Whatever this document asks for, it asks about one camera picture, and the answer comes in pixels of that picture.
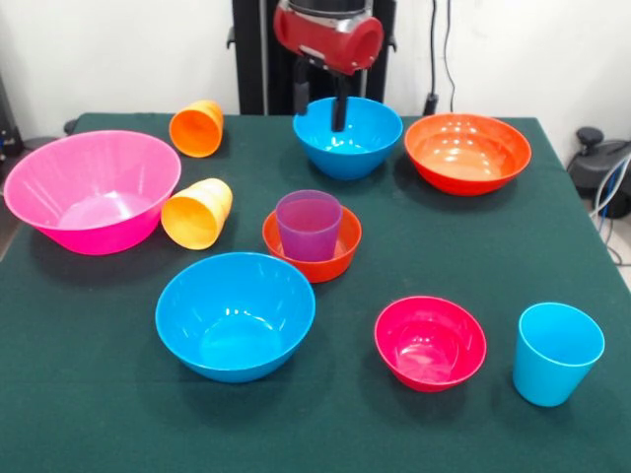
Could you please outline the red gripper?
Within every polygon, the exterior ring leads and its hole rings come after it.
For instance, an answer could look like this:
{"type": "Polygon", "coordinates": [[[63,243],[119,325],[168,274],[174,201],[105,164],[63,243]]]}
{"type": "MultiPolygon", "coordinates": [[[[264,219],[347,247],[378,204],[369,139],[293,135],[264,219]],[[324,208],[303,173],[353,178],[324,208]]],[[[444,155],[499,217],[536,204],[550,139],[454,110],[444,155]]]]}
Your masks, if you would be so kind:
{"type": "MultiPolygon", "coordinates": [[[[345,75],[370,68],[379,56],[385,32],[382,23],[368,13],[347,18],[314,15],[292,4],[278,4],[273,18],[278,41],[288,50],[318,60],[333,74],[334,101],[331,129],[341,132],[346,124],[348,81],[345,75]]],[[[297,61],[294,67],[294,109],[305,115],[310,102],[309,63],[297,61]]]]}

